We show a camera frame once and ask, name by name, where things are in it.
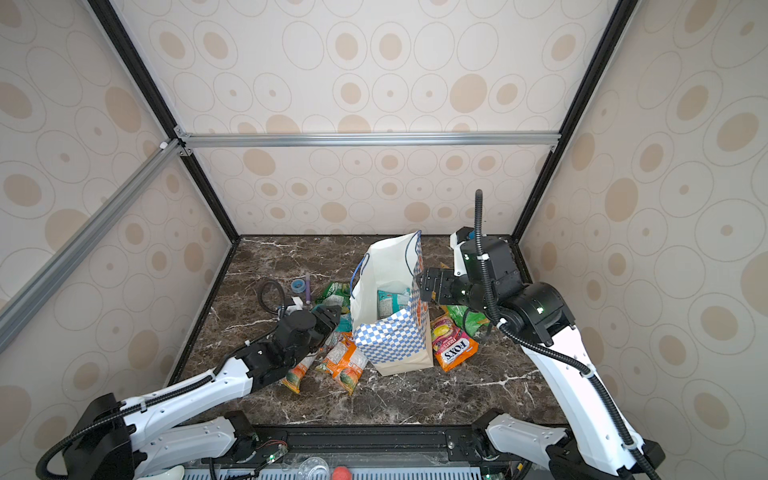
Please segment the green white small snack pack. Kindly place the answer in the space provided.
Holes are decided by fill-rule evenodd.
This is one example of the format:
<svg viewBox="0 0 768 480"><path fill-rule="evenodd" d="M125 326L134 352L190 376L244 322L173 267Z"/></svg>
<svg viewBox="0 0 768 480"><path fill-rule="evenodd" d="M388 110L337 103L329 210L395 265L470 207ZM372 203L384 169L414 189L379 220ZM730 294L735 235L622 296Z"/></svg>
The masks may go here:
<svg viewBox="0 0 768 480"><path fill-rule="evenodd" d="M317 296L316 305L339 306L342 314L350 312L350 285L345 282L329 283Z"/></svg>

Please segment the orange white snack pack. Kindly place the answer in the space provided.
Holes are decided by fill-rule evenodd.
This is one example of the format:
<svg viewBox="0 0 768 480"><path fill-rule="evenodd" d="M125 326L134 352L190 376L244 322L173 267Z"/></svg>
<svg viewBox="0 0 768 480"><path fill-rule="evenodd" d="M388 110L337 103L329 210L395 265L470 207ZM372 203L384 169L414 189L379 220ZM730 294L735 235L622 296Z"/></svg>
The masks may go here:
<svg viewBox="0 0 768 480"><path fill-rule="evenodd" d="M308 355L302 359L295 367L288 371L286 376L281 380L281 384L287 387L295 394L300 393L301 382L307 374L310 367L313 365L317 355Z"/></svg>
<svg viewBox="0 0 768 480"><path fill-rule="evenodd" d="M354 343L352 334L344 332L316 369L330 375L351 395L367 364L368 359Z"/></svg>

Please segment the green corn snack bag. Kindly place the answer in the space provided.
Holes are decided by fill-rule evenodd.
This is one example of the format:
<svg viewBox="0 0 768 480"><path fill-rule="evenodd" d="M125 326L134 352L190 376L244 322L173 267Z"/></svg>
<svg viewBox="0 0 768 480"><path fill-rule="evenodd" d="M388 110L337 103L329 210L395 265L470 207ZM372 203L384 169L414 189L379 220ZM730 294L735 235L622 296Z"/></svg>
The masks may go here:
<svg viewBox="0 0 768 480"><path fill-rule="evenodd" d="M490 321L482 313L461 305L441 305L440 308L473 339L480 340L488 332Z"/></svg>

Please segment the blue checkered paper bag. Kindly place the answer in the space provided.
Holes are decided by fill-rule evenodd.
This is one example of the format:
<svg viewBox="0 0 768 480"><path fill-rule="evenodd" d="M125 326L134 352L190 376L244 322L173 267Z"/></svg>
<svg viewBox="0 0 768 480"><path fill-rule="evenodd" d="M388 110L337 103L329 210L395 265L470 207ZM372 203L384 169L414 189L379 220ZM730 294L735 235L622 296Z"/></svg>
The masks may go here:
<svg viewBox="0 0 768 480"><path fill-rule="evenodd" d="M350 280L353 341L382 376L433 366L429 307L416 283L423 271L421 232L416 231L370 245ZM406 288L408 308L379 319L377 291Z"/></svg>

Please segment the orange Foxs candy bag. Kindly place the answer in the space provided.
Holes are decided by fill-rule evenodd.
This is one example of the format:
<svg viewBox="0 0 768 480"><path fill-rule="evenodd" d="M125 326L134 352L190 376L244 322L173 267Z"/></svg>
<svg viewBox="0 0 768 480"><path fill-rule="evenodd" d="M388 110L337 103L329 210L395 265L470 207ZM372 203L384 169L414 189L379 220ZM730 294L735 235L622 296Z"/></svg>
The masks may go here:
<svg viewBox="0 0 768 480"><path fill-rule="evenodd" d="M447 315L431 322L431 338L435 359L445 372L471 358L479 348L478 343Z"/></svg>

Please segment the teal white snack pack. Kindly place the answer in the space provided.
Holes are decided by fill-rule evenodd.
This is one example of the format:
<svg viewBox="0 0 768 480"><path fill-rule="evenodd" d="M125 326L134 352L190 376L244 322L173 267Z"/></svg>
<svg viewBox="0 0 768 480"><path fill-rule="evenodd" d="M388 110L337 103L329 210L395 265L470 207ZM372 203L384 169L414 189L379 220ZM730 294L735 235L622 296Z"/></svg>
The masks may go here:
<svg viewBox="0 0 768 480"><path fill-rule="evenodd" d="M353 331L353 321L349 313L342 314L339 319L339 323L335 328L335 332L351 333Z"/></svg>

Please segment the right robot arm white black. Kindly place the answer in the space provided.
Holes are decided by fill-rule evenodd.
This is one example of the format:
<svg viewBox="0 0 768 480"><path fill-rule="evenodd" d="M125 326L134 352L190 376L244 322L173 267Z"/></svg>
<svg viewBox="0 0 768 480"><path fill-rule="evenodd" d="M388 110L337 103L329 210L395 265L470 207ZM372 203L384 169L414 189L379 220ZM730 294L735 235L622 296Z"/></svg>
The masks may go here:
<svg viewBox="0 0 768 480"><path fill-rule="evenodd" d="M661 446L644 439L619 410L557 289L524 282L502 238L464 227L450 245L453 268L418 275L422 298L484 315L536 365L568 422L551 428L499 413L482 429L492 453L520 457L556 479L658 478Z"/></svg>

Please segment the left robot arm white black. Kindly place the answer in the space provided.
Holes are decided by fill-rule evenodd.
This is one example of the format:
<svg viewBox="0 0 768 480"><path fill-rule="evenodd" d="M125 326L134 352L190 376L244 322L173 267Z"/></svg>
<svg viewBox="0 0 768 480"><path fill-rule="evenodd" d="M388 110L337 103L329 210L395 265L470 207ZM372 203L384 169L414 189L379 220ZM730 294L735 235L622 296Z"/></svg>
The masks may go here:
<svg viewBox="0 0 768 480"><path fill-rule="evenodd" d="M62 449L66 477L136 479L202 458L251 458L256 442L244 415L198 424L189 419L281 381L326 342L340 320L338 306L299 309L195 377L124 400L112 393L96 398Z"/></svg>

